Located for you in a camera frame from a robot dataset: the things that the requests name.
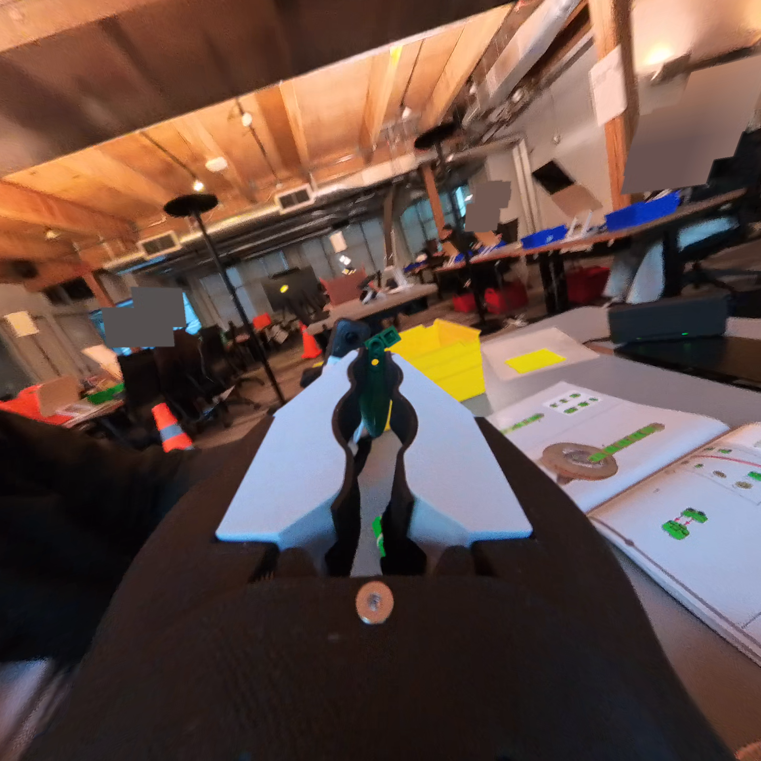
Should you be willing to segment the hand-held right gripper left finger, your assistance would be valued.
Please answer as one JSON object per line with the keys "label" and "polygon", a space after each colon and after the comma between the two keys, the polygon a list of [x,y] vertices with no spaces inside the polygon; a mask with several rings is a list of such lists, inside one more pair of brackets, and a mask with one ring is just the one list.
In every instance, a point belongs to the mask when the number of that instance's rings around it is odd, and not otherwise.
{"label": "hand-held right gripper left finger", "polygon": [[349,576],[360,533],[356,431],[366,351],[330,365],[275,415],[215,537],[304,550]]}

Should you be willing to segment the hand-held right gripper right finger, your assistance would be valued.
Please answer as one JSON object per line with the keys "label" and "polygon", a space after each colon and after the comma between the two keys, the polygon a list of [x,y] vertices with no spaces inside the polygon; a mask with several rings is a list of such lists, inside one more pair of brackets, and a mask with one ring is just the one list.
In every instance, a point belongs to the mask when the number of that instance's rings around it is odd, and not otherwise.
{"label": "hand-held right gripper right finger", "polygon": [[530,537],[485,420],[398,354],[386,356],[390,429],[400,447],[382,514],[383,574],[423,576],[451,547]]}

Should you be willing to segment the person's left forearm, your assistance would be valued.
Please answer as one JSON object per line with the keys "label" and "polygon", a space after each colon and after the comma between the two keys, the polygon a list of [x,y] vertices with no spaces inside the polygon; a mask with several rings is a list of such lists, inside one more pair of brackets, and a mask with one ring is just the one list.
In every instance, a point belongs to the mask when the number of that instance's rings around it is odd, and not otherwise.
{"label": "person's left forearm", "polygon": [[196,451],[133,451],[3,411],[2,663],[79,661],[200,465]]}

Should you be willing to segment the grey desk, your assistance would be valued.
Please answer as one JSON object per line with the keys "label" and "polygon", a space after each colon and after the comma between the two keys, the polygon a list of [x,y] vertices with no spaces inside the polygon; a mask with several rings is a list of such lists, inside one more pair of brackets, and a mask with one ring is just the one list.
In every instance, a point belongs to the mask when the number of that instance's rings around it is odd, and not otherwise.
{"label": "grey desk", "polygon": [[[742,386],[640,364],[614,354],[604,341],[602,308],[571,310],[519,329],[503,329],[485,338],[515,331],[527,335],[555,327],[589,347],[600,357],[593,361],[503,382],[483,363],[486,392],[465,403],[476,415],[488,415],[558,381],[570,381],[634,403],[707,415],[735,428],[759,421],[760,394]],[[644,607],[661,647],[699,709],[731,750],[759,742],[759,666],[709,629],[664,592],[621,552],[616,557]]]}

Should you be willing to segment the grey background table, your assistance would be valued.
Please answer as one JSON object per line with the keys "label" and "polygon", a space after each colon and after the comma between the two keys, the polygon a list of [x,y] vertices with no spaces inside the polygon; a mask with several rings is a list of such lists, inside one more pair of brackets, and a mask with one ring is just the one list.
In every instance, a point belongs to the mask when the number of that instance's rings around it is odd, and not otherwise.
{"label": "grey background table", "polygon": [[435,284],[424,283],[388,291],[368,301],[366,304],[361,300],[349,301],[329,310],[327,316],[318,320],[313,327],[317,327],[318,324],[332,326],[339,319],[362,321],[389,312],[397,312],[414,301],[437,296],[438,292]]}

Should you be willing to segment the black monitor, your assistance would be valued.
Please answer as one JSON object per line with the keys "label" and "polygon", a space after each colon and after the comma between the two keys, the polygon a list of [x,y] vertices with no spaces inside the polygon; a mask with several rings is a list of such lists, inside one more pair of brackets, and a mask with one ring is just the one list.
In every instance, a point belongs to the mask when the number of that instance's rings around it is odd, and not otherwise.
{"label": "black monitor", "polygon": [[286,270],[260,283],[271,311],[290,312],[305,323],[325,305],[321,282],[311,266]]}

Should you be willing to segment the yellow plastic bin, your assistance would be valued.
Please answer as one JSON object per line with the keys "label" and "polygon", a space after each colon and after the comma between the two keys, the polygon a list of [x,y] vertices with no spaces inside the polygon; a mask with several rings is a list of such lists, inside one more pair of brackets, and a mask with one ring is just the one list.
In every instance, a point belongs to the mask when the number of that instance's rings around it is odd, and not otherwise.
{"label": "yellow plastic bin", "polygon": [[435,319],[429,327],[403,331],[390,350],[464,402],[486,392],[480,335],[479,329]]}

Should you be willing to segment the striped orange traffic cone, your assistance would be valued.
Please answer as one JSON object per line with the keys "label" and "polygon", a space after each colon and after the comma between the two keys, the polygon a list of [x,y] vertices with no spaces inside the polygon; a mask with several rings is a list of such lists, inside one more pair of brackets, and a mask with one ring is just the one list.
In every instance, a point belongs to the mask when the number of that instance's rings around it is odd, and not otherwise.
{"label": "striped orange traffic cone", "polygon": [[164,452],[192,451],[193,441],[180,426],[177,418],[166,403],[159,403],[151,408],[155,426],[161,439]]}

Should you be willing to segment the clear sheet with yellow square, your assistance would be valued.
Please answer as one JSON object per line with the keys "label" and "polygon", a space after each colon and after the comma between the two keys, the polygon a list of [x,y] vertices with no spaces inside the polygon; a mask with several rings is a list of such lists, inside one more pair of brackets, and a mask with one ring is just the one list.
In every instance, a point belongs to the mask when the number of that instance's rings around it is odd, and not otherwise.
{"label": "clear sheet with yellow square", "polygon": [[527,335],[515,331],[483,342],[481,350],[490,372],[503,382],[564,369],[600,357],[597,352],[555,327]]}

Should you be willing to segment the red container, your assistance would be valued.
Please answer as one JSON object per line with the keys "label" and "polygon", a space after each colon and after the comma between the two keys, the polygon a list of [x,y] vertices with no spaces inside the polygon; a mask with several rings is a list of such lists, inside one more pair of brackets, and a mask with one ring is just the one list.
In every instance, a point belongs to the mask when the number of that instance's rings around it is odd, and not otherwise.
{"label": "red container", "polygon": [[[498,288],[486,288],[482,294],[484,309],[490,314],[507,314],[528,306],[528,292],[521,281],[506,281]],[[474,295],[469,291],[452,297],[453,309],[461,313],[477,311]]]}
{"label": "red container", "polygon": [[572,306],[587,306],[602,298],[610,268],[604,266],[583,266],[566,274],[568,303]]}

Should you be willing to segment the black floor lamp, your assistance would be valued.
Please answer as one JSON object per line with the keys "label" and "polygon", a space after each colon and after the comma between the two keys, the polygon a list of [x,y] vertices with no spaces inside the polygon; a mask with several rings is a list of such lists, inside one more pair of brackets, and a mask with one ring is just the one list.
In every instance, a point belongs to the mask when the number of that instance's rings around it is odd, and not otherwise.
{"label": "black floor lamp", "polygon": [[212,211],[217,207],[217,205],[218,198],[216,195],[212,193],[193,192],[191,194],[177,196],[175,199],[167,202],[164,206],[164,212],[172,218],[192,218],[197,223],[207,251],[212,257],[224,287],[233,302],[233,306],[237,311],[241,321],[243,322],[243,327],[249,337],[249,343],[255,349],[258,360],[260,361],[260,364],[267,375],[270,386],[275,393],[277,400],[268,409],[268,413],[273,415],[286,404],[287,399],[285,398],[279,382],[277,381],[275,374],[270,366],[261,341],[256,336],[251,321],[247,318],[247,314],[243,309],[242,303],[237,295],[237,291],[227,274],[227,270],[223,264],[222,258],[220,257],[217,247],[210,237],[203,221],[203,214]]}

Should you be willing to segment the black power adapter box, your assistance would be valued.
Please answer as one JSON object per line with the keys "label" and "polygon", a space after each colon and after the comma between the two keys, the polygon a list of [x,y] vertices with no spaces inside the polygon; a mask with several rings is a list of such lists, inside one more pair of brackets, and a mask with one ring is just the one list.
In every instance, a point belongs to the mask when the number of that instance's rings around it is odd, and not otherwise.
{"label": "black power adapter box", "polygon": [[619,304],[607,310],[610,339],[623,345],[720,337],[726,330],[729,307],[722,293]]}

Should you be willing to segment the long background work table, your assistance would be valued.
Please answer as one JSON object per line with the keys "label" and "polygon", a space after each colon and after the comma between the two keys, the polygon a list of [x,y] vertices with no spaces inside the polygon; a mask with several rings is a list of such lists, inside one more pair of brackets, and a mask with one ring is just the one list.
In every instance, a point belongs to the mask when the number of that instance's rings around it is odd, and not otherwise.
{"label": "long background work table", "polygon": [[755,199],[756,194],[750,189],[737,189],[696,203],[680,205],[672,214],[640,225],[613,231],[606,229],[573,240],[551,241],[527,250],[511,246],[498,247],[494,252],[478,254],[468,262],[457,262],[432,272],[437,285],[440,285],[443,275],[464,272],[469,266],[498,264],[504,260],[520,258],[535,259],[539,267],[547,314],[554,316],[568,310],[570,305],[564,256],[603,256],[607,255],[608,250],[611,250],[611,254],[616,254],[625,247],[650,247],[660,243],[663,247],[665,290],[671,295],[676,295],[676,288],[683,274],[681,261],[686,256],[683,253],[686,248],[680,244],[680,232],[689,226],[724,216],[737,218],[739,221],[744,218],[751,219],[751,207]]}

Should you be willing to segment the orange plastic bin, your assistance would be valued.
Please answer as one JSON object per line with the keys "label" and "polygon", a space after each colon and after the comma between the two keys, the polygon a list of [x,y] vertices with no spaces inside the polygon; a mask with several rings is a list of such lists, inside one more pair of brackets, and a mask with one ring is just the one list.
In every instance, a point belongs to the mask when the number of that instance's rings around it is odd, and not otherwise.
{"label": "orange plastic bin", "polygon": [[77,416],[76,414],[42,414],[38,399],[38,391],[42,386],[42,384],[29,386],[21,390],[13,399],[1,401],[1,410],[46,424],[61,426],[70,423]]}

